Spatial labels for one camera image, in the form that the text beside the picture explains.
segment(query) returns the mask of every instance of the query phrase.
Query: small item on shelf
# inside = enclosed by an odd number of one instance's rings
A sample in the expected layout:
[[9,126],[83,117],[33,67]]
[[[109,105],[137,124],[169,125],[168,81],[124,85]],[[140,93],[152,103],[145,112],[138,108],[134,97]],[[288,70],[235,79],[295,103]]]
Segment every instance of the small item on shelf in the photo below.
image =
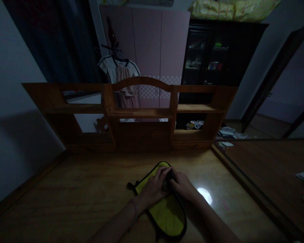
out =
[[190,121],[187,123],[187,130],[193,130],[195,127],[194,121]]
[[216,70],[218,64],[219,64],[219,62],[210,62],[208,64],[207,70]]
[[219,63],[218,65],[217,65],[217,70],[218,71],[221,71],[222,70],[222,67],[223,67],[223,63]]
[[200,129],[202,126],[204,125],[204,121],[200,120],[200,121],[190,121],[189,123],[187,123],[187,129],[188,130],[193,130],[193,129]]

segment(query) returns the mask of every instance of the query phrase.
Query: wardrobe door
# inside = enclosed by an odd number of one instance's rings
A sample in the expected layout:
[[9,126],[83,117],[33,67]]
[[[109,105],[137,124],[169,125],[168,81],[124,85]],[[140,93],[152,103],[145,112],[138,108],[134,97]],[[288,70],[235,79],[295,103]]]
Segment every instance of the wardrobe door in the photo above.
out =
[[107,45],[109,47],[111,46],[108,37],[107,23],[107,17],[110,17],[112,29],[114,30],[116,36],[116,41],[118,41],[119,47],[122,50],[122,58],[129,58],[131,61],[136,62],[132,9],[128,7],[101,5],[100,14],[104,26]]
[[[142,76],[160,80],[161,10],[133,8],[136,64]],[[141,108],[159,108],[159,88],[139,85]]]
[[[181,84],[189,19],[188,11],[162,11],[160,80],[166,84]],[[160,90],[159,104],[168,108],[170,93]]]

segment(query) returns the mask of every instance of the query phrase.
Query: yellow plastic bag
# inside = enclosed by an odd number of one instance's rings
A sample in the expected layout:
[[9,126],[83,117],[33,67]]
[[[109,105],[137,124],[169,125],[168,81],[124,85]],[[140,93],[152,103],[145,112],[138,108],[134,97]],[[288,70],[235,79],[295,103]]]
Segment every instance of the yellow plastic bag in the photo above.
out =
[[191,12],[191,18],[194,19],[232,21],[234,6],[212,0],[196,0],[192,2],[188,11]]
[[280,0],[194,0],[188,11],[195,19],[260,22],[279,3]]
[[237,22],[260,22],[278,6],[280,0],[246,0],[234,4],[233,20]]

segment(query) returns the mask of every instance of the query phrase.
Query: finger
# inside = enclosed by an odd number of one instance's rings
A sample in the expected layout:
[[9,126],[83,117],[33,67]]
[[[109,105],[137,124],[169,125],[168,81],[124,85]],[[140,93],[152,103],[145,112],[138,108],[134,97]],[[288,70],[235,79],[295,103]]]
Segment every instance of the finger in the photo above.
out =
[[156,172],[156,174],[155,174],[155,176],[154,176],[154,180],[155,180],[155,181],[158,181],[158,180],[159,180],[159,177],[160,177],[161,172],[162,172],[164,169],[166,169],[166,168],[168,168],[168,167],[166,167],[166,166],[161,166],[161,167],[158,168],[158,170],[157,170],[157,172]]
[[176,191],[179,191],[179,190],[180,190],[179,184],[178,184],[177,182],[175,182],[174,179],[171,179],[171,180],[170,180],[170,183],[171,183],[171,185],[173,186],[173,188],[174,188]]
[[176,180],[178,181],[178,172],[172,168],[173,174],[175,175]]
[[159,180],[158,180],[158,183],[159,184],[162,184],[163,183],[163,180],[165,179],[166,175],[168,174],[168,172],[172,169],[172,167],[168,167],[167,169],[165,169],[164,171],[162,171],[160,177],[159,177]]

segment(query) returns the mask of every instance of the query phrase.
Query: doorway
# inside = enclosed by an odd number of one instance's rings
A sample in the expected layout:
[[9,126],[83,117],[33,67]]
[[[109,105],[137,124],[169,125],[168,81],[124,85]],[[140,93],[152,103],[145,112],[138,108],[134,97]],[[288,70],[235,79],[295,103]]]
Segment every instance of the doorway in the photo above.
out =
[[291,33],[241,122],[243,133],[255,129],[280,139],[304,120],[304,26]]

